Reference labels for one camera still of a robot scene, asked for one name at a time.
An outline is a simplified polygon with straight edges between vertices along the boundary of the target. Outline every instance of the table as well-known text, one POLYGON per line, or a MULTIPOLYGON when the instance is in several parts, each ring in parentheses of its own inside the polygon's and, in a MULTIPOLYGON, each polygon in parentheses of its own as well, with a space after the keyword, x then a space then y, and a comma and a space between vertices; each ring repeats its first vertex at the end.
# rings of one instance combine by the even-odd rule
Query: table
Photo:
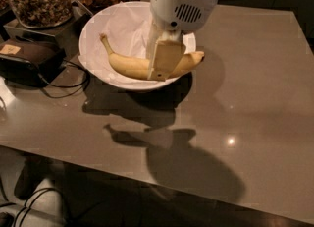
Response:
POLYGON ((202 65, 149 93, 2 81, 1 145, 314 223, 314 57, 295 16, 219 5, 196 40, 202 65))

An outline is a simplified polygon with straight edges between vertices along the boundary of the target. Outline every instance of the banana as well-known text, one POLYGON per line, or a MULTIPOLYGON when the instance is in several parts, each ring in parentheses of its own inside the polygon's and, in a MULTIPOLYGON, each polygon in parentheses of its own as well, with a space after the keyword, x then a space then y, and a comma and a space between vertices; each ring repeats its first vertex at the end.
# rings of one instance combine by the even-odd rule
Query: banana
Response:
MULTIPOLYGON (((100 34, 100 40, 107 51, 109 64, 117 73, 129 78, 147 81, 149 75, 149 59, 128 57, 116 53, 111 48, 106 34, 100 34)), ((202 62, 203 59, 203 51, 195 51, 185 54, 175 70, 169 76, 169 79, 177 78, 189 73, 202 62)))

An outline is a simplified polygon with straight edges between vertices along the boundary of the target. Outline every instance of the ventilation grille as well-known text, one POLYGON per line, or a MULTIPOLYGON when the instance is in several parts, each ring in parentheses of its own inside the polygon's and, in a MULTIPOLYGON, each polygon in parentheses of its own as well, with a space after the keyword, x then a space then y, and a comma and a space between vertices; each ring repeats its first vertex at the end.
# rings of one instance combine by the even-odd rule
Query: ventilation grille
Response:
POLYGON ((189 23, 196 22, 202 16, 199 8, 188 4, 181 4, 176 7, 175 13, 178 19, 189 23))

